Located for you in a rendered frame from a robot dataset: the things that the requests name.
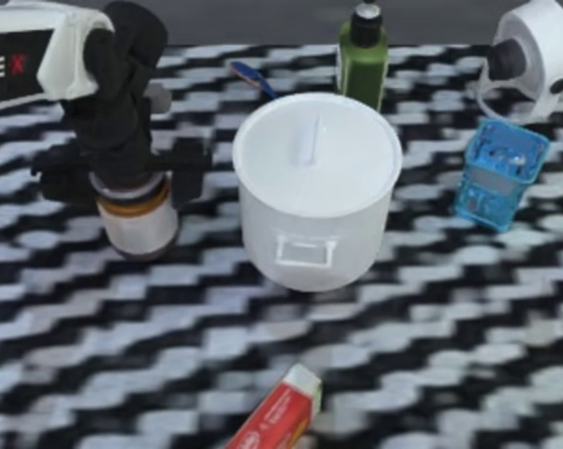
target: gray background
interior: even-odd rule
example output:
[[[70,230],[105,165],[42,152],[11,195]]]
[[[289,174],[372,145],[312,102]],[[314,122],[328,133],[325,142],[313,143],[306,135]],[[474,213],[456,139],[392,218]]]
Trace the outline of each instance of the gray background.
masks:
[[[137,0],[167,24],[170,43],[336,41],[358,0]],[[102,7],[108,0],[66,0]],[[501,14],[525,0],[380,0],[392,45],[486,44]]]

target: checkered tablecloth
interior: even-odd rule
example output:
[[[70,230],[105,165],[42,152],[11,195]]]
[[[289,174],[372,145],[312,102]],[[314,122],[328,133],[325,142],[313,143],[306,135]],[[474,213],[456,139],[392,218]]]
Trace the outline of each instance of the checkered tablecloth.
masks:
[[[333,47],[168,51],[155,148],[201,138],[214,169],[151,264],[123,261],[94,210],[39,196],[31,158],[72,138],[59,106],[2,111],[0,448],[219,448],[300,361],[325,382],[312,447],[563,449],[563,99],[533,126],[553,145],[512,231],[456,219],[483,54],[393,49],[384,115],[405,159],[383,248],[326,294],[264,279],[242,248],[231,142],[266,99],[225,63],[280,94],[329,91]]]

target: green bottle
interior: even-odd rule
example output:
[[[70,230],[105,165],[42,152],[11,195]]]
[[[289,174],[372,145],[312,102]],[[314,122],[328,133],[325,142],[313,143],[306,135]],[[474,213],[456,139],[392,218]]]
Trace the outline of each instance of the green bottle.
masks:
[[[381,111],[388,60],[382,9],[363,0],[339,34],[338,93]]]

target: blue spoon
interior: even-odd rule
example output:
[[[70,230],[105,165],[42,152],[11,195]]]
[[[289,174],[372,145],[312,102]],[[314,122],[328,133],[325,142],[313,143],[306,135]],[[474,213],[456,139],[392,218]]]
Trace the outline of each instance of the blue spoon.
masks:
[[[265,78],[263,78],[263,75],[252,67],[241,63],[240,61],[233,61],[230,64],[230,68],[232,69],[232,72],[248,82],[255,89],[265,93],[265,95],[269,98],[275,99],[278,97],[273,88],[269,85]]]

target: red and white box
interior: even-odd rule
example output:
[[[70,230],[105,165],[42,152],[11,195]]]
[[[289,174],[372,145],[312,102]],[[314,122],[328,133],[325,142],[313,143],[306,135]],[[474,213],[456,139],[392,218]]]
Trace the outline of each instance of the red and white box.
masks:
[[[321,410],[321,379],[294,365],[225,449],[293,449]]]

